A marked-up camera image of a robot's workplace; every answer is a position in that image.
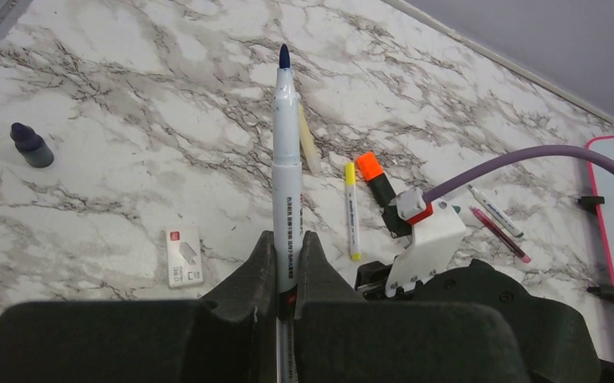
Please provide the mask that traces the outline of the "white green acrylic marker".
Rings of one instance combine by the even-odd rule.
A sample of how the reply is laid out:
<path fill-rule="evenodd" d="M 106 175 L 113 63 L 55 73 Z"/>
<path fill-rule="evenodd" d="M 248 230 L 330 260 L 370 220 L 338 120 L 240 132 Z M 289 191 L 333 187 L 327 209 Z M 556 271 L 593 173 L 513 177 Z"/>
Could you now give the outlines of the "white green acrylic marker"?
<path fill-rule="evenodd" d="M 467 189 L 472 193 L 473 197 L 484 209 L 490 213 L 495 220 L 507 230 L 514 238 L 520 239 L 524 236 L 524 232 L 520 229 L 505 212 L 500 209 L 486 194 L 475 188 L 471 184 L 466 185 Z"/>

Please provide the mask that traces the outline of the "pink red pen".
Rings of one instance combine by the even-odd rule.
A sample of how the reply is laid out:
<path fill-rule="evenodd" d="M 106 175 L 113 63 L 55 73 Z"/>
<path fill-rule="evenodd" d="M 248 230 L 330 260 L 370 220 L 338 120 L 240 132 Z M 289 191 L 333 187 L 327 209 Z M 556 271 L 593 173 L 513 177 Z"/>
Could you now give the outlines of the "pink red pen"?
<path fill-rule="evenodd" d="M 500 239 L 523 263 L 530 263 L 532 259 L 499 228 L 482 210 L 477 207 L 469 208 L 474 216 L 498 239 Z"/>

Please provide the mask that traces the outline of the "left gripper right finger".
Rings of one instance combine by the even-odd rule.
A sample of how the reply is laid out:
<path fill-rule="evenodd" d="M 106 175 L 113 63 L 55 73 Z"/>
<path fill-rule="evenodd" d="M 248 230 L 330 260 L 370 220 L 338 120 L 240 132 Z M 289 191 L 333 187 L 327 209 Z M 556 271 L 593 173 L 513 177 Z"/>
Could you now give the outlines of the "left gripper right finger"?
<path fill-rule="evenodd" d="M 303 239 L 294 332 L 301 382 L 527 382 L 505 319 L 470 303 L 376 301 Z"/>

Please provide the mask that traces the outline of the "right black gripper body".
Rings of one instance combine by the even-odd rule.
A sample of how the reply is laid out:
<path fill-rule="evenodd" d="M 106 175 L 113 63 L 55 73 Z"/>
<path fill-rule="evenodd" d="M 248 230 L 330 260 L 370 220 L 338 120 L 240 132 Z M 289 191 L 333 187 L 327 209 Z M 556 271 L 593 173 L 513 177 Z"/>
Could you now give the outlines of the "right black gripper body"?
<path fill-rule="evenodd" d="M 583 316 L 571 306 L 529 293 L 519 282 L 475 259 L 466 267 L 418 282 L 397 298 L 384 298 L 390 268 L 379 262 L 358 268 L 355 289 L 367 300 L 470 303 L 496 310 L 509 325 L 529 382 L 598 382 L 601 362 Z"/>

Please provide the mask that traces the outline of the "black whiteboard clip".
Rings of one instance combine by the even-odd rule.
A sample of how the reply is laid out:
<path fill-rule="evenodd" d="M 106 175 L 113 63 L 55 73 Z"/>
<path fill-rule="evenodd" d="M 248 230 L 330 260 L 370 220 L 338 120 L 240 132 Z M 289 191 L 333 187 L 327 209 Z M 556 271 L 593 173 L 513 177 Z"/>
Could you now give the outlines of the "black whiteboard clip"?
<path fill-rule="evenodd" d="M 583 195 L 577 203 L 585 210 L 595 210 L 598 206 L 605 204 L 605 198 L 599 195 Z"/>

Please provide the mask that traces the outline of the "dark blue cap near edge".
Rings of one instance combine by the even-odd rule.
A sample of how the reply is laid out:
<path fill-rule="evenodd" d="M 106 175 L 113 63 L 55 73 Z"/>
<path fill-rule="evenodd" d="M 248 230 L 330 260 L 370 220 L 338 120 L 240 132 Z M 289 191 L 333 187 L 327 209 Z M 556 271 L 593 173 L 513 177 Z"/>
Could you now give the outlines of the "dark blue cap near edge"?
<path fill-rule="evenodd" d="M 16 122 L 11 125 L 10 138 L 16 150 L 33 168 L 46 168 L 54 162 L 54 154 L 45 140 L 30 126 Z"/>

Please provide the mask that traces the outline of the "orange capped black highlighter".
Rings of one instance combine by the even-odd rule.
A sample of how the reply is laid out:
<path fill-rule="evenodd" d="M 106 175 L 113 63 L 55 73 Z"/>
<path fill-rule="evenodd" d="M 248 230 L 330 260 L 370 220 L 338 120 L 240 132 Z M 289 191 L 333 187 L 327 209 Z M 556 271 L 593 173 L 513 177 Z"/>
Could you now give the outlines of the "orange capped black highlighter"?
<path fill-rule="evenodd" d="M 387 230 L 394 238 L 411 236 L 411 226 L 398 216 L 396 206 L 391 204 L 397 193 L 375 154 L 366 152 L 359 156 L 355 163 L 381 210 L 382 220 Z"/>

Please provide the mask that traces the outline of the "white yellow highlighter pen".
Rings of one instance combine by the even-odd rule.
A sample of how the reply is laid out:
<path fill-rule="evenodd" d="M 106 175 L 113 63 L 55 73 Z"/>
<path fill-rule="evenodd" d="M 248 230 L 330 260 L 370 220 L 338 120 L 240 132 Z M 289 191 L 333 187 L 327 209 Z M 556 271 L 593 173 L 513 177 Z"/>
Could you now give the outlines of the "white yellow highlighter pen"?
<path fill-rule="evenodd" d="M 353 162 L 345 164 L 344 176 L 350 256 L 353 261 L 360 261 L 362 250 L 359 238 L 356 171 Z"/>

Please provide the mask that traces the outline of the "yellow marker pen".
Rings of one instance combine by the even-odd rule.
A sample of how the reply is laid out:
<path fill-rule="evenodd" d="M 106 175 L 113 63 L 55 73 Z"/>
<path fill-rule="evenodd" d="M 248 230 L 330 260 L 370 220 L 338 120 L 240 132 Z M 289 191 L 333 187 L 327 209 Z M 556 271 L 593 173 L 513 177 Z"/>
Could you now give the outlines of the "yellow marker pen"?
<path fill-rule="evenodd" d="M 304 109 L 301 103 L 298 105 L 299 127 L 300 127 L 300 143 L 302 146 L 304 157 L 307 161 L 312 174 L 319 174 L 322 170 L 320 157 L 315 147 L 311 130 L 309 129 Z"/>

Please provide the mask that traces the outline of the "thin white blue pen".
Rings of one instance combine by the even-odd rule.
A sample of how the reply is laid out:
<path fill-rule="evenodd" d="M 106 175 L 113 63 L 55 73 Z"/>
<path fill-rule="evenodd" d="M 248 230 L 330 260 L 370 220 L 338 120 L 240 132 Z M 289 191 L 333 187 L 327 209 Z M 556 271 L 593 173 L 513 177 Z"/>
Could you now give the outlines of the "thin white blue pen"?
<path fill-rule="evenodd" d="M 303 169 L 299 95 L 295 89 L 290 51 L 285 44 L 279 50 L 273 113 L 271 187 L 279 320 L 279 380 L 297 382 L 292 321 L 303 245 Z"/>

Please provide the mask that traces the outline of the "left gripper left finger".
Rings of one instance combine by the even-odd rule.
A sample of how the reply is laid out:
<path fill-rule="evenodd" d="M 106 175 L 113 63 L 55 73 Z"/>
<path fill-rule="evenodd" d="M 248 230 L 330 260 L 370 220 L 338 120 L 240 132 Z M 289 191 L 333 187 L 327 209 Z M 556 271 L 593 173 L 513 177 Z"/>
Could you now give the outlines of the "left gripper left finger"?
<path fill-rule="evenodd" d="M 0 382 L 274 382 L 274 236 L 198 299 L 25 302 L 0 315 Z"/>

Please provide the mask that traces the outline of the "small white staples box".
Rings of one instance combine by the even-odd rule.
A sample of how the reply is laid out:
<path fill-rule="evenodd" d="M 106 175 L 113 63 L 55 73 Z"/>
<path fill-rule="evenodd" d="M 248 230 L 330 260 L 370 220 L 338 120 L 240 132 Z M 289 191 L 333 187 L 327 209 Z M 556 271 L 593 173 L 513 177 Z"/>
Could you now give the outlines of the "small white staples box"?
<path fill-rule="evenodd" d="M 169 287 L 174 289 L 202 284 L 204 275 L 198 227 L 171 227 L 164 234 Z"/>

